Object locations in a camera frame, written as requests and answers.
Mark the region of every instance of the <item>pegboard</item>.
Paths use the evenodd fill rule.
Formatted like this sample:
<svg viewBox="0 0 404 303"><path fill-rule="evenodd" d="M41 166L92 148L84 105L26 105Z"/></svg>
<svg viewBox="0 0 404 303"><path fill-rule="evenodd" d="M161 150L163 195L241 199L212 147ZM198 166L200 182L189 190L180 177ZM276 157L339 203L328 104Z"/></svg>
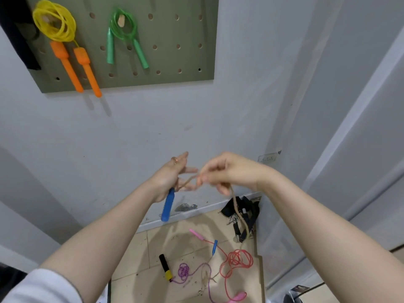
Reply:
<svg viewBox="0 0 404 303"><path fill-rule="evenodd" d="M39 0L27 0L31 9ZM213 80L219 0L49 0L65 6L77 23L76 41L91 60L100 88ZM111 13L121 8L134 16L140 45L149 63L143 69L132 43L114 38L115 63L107 63ZM29 42L42 67L30 73L43 93L74 91L49 39ZM65 43L84 89L91 89L83 67Z"/></svg>

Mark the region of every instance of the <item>green jump rope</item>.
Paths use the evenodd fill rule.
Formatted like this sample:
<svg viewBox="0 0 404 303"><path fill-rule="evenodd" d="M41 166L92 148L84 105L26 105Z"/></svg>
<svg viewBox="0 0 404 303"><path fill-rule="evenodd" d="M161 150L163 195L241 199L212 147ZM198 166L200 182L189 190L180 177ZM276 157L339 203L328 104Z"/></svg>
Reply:
<svg viewBox="0 0 404 303"><path fill-rule="evenodd" d="M131 31L125 33L123 28L118 25L118 19L120 15L125 16L125 23L129 23ZM137 24L131 14L128 12L117 9L111 15L111 20L109 22L109 29L107 35L107 63L114 64L114 36L123 41L130 41L133 43L134 49L136 50L137 56L139 57L140 63L144 69L149 68L149 64L143 54L142 48L140 47L139 41L136 38Z"/></svg>

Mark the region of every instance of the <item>orange handle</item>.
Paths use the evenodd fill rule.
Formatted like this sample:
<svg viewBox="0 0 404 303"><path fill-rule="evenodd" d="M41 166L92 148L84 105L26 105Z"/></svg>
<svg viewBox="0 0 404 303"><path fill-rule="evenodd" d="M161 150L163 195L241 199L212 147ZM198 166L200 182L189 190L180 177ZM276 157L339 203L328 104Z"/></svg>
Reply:
<svg viewBox="0 0 404 303"><path fill-rule="evenodd" d="M83 86L81 85L80 81L78 80L78 77L76 73L73 70L72 65L70 64L69 60L67 58L61 58L63 66L66 69L66 72L68 73L70 80L72 80L72 83L74 85L74 88L78 92L84 92Z"/></svg>
<svg viewBox="0 0 404 303"><path fill-rule="evenodd" d="M93 72L91 71L90 65L83 65L83 68L84 71L86 72L88 81L90 82L91 88L93 89L95 96L97 98L102 97L101 90L98 86L97 80L95 79Z"/></svg>
<svg viewBox="0 0 404 303"><path fill-rule="evenodd" d="M62 42L58 42L58 41L51 41L50 46L52 47L54 55L61 60L76 91L84 92L83 86L81 85L80 81L78 80L78 77L77 77L76 73L74 72L73 67L68 60L69 54L68 54L64 44Z"/></svg>
<svg viewBox="0 0 404 303"><path fill-rule="evenodd" d="M84 71L86 72L88 81L90 82L91 88L94 91L94 94L97 98L102 97L102 93L100 87L98 86L97 80L90 67L90 58L88 57L87 51L84 48L74 48L74 54L76 55L77 61L80 65L83 66Z"/></svg>

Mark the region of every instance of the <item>purple rope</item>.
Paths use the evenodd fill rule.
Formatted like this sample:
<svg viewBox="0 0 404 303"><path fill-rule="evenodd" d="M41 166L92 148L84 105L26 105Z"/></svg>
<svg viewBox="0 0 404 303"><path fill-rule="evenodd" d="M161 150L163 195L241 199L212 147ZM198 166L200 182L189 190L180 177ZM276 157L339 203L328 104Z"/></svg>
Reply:
<svg viewBox="0 0 404 303"><path fill-rule="evenodd" d="M175 284L184 284L187 280L189 276L193 276L195 274L196 271L199 270L199 268L203 267L203 266L208 266L209 267L209 280L208 280L208 292L209 292L209 299L212 303L215 303L214 300L212 300L212 296L210 295L210 277L212 276L212 268L210 267L210 265L208 263L202 263L199 265L198 268L196 268L196 270L192 273L189 273L189 266L186 263L181 263L178 267L178 276L181 279L182 282L178 282L175 281L175 277L173 277L173 282Z"/></svg>

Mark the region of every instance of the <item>left hand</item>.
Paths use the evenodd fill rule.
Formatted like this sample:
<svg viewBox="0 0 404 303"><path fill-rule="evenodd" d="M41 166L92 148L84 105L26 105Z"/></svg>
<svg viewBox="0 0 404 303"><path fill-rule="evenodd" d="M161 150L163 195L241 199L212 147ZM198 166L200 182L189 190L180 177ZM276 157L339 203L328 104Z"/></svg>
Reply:
<svg viewBox="0 0 404 303"><path fill-rule="evenodd" d="M154 202L160 202L169 193L170 188L175 188L182 186L186 180L179 178L178 175L182 173L196 173L197 168L187 167L188 152L184 152L177 157L177 161L171 159L168 163L163 165L156 173L148 179L151 183L153 189L156 191L156 197ZM196 190L196 185L188 183L185 187L181 188L180 191L193 191Z"/></svg>

